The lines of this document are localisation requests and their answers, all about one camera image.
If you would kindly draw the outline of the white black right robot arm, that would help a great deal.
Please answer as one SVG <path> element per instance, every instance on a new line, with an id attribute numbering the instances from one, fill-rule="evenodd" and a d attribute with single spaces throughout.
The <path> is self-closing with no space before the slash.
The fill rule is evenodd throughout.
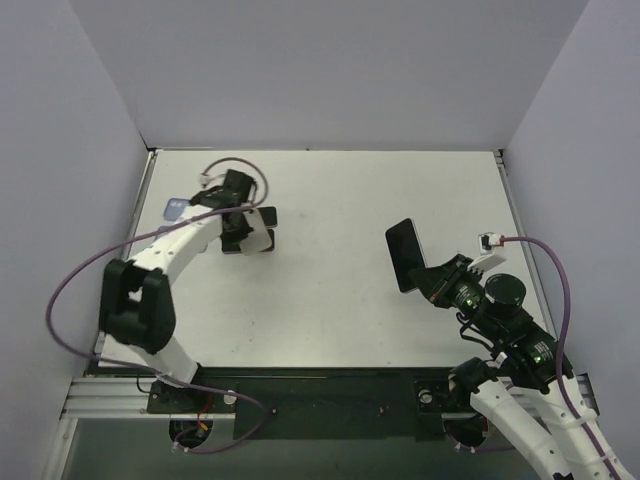
<path id="1" fill-rule="evenodd" d="M 463 328 L 476 329 L 495 363 L 474 357 L 451 370 L 453 406 L 485 417 L 542 479 L 631 478 L 556 340 L 524 309 L 521 280 L 484 279 L 462 255 L 436 267 L 417 263 L 408 276 L 433 306 L 455 309 Z"/>

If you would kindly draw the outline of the lilac phone case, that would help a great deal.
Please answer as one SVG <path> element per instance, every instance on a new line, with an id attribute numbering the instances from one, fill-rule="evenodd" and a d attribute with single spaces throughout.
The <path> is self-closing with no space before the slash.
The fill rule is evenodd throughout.
<path id="1" fill-rule="evenodd" d="M 170 198 L 167 200 L 163 211 L 163 219 L 165 222 L 175 222 L 189 205 L 189 200 L 184 198 Z"/>

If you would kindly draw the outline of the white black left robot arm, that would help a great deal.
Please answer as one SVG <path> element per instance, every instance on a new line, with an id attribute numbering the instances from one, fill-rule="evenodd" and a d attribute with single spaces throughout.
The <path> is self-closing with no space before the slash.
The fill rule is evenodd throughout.
<path id="1" fill-rule="evenodd" d="M 195 257 L 219 239 L 245 256 L 269 249 L 268 228 L 250 205 L 256 181 L 229 169 L 223 181 L 206 187 L 184 203 L 175 221 L 153 242 L 126 261 L 113 260 L 103 275 L 100 330 L 127 346 L 172 385 L 170 399 L 181 410 L 200 408 L 204 384 L 199 369 L 174 335 L 176 313 L 172 284 Z"/>

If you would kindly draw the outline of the black smartphone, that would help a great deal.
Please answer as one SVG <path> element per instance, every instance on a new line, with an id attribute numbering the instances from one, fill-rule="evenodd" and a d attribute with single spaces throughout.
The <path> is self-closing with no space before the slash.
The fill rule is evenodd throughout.
<path id="1" fill-rule="evenodd" d="M 415 290 L 409 273 L 425 268 L 426 263 L 414 221 L 405 218 L 390 227 L 385 231 L 385 240 L 399 291 L 405 294 Z"/>
<path id="2" fill-rule="evenodd" d="M 259 212 L 266 228 L 274 229 L 278 226 L 278 214 L 277 209 L 274 206 L 260 207 L 257 211 Z"/>
<path id="3" fill-rule="evenodd" d="M 223 254 L 243 254 L 245 256 L 257 253 L 271 252 L 275 249 L 275 230 L 267 229 L 264 231 L 252 232 L 249 236 L 240 241 L 233 243 L 231 241 L 221 241 L 221 251 Z"/>

